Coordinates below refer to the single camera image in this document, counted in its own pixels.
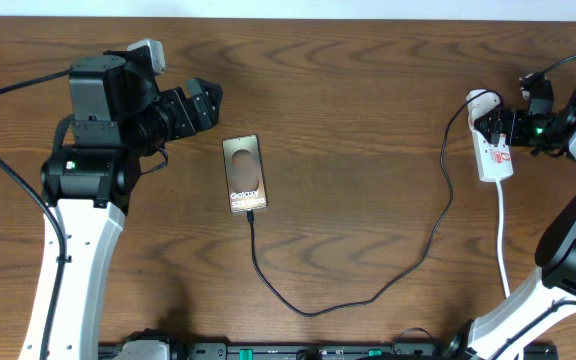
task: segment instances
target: wood grain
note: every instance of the wood grain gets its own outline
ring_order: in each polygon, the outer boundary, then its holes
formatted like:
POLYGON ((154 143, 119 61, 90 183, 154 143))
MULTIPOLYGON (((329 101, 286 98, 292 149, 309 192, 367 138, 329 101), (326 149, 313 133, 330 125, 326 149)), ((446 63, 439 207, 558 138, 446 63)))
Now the wood grain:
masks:
MULTIPOLYGON (((270 208, 257 215, 260 263, 299 308, 371 297, 414 263, 448 199, 439 169, 446 122, 474 88, 523 106, 519 76, 576 53, 575 23, 0 18, 0 87, 79 56, 151 37, 161 88, 222 84, 221 123, 170 144, 165 171, 140 180, 110 269, 101 328, 184 339, 390 341, 411 326, 449 336, 502 299, 496 194, 478 181, 466 116, 446 158, 455 202, 428 261, 375 304, 304 319, 264 287, 245 217, 228 211, 221 139, 258 134, 270 208)), ((558 105, 576 62, 553 72, 558 105)), ((0 155, 39 188, 65 79, 0 98, 0 155)), ((504 182, 514 288, 546 226, 576 193, 576 166, 515 152, 504 182)), ((0 171, 0 359, 16 357, 41 262, 39 210, 0 171)), ((576 359, 576 316, 543 336, 576 359)))

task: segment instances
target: wooden tabletop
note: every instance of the wooden tabletop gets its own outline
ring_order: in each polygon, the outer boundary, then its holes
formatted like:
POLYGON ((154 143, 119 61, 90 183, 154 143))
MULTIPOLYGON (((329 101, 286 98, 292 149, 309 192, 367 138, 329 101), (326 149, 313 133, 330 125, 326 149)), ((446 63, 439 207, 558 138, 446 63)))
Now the wooden tabletop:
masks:
MULTIPOLYGON (((293 314, 255 274, 246 218, 229 212, 221 140, 261 139, 270 207, 256 216, 258 255, 279 291, 305 311, 364 300, 417 261, 448 200, 439 149, 466 94, 489 88, 526 106, 517 79, 576 53, 576 24, 0 18, 0 87, 145 37, 164 44, 160 88, 201 77, 225 95, 219 125, 170 143, 168 168, 134 190, 102 341, 147 327, 234 342, 390 341, 412 326, 442 338, 500 303, 496 191, 478 179, 466 114, 446 156, 455 201, 429 259, 374 304, 314 319, 293 314)), ((559 109, 576 62, 551 79, 559 109)), ((71 111, 66 79, 0 97, 0 155, 36 189, 71 111)), ((576 193, 576 165, 527 151, 513 163, 503 186, 516 288, 576 193)), ((39 209, 0 170, 0 359, 21 349, 43 233, 39 209)), ((576 315, 542 339, 576 359, 576 315)))

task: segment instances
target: white power strip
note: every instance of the white power strip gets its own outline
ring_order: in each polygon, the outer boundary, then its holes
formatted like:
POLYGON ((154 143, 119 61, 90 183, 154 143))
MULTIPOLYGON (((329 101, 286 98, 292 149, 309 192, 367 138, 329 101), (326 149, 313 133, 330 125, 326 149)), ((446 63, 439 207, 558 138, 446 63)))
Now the white power strip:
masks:
MULTIPOLYGON (((466 96, 466 100, 470 100, 483 91, 471 91, 466 96)), ((503 180, 513 174, 510 149, 506 146, 506 135, 501 134, 499 144, 491 144, 474 127, 476 119, 485 115, 497 105, 499 105, 499 98, 493 93, 483 94, 468 104, 468 126, 470 131, 472 131, 479 180, 485 182, 503 180)))

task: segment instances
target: white cord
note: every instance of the white cord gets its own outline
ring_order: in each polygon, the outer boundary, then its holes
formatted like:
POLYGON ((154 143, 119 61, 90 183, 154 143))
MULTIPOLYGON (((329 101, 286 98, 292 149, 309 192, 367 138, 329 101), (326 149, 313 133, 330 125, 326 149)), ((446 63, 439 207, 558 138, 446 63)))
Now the white cord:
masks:
POLYGON ((506 276, 506 266, 504 265, 504 192, 501 188, 501 181, 495 180, 497 185, 497 197, 499 202, 499 229, 497 230, 497 262, 499 263, 499 274, 501 284, 504 287, 504 295, 510 296, 510 286, 506 276))

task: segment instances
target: wooden table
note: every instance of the wooden table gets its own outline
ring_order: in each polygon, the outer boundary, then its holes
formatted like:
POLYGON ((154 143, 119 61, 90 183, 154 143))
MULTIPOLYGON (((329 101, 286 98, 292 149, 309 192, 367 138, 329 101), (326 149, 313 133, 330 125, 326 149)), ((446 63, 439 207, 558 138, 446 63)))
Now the wooden table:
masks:
MULTIPOLYGON (((363 300, 416 261, 447 202, 439 148, 465 95, 490 88, 525 106, 517 79, 576 53, 576 24, 0 18, 0 87, 144 37, 164 44, 162 89, 202 77, 225 97, 219 126, 171 143, 168 168, 133 192, 101 340, 146 327, 235 342, 390 341, 412 326, 448 337, 502 300, 495 186, 478 180, 465 114, 446 158, 455 202, 428 261, 373 305, 315 319, 286 309, 253 271, 246 219, 228 209, 221 140, 261 138, 270 208, 257 215, 258 253, 275 286, 306 311, 363 300)), ((576 62, 551 79, 559 109, 576 62)), ((0 98, 0 155, 37 189, 71 110, 65 79, 0 98)), ((515 288, 576 193, 576 165, 526 151, 513 162, 503 184, 515 288)), ((0 170, 0 359, 21 349, 43 232, 0 170)), ((543 339, 576 359, 576 316, 543 339)))

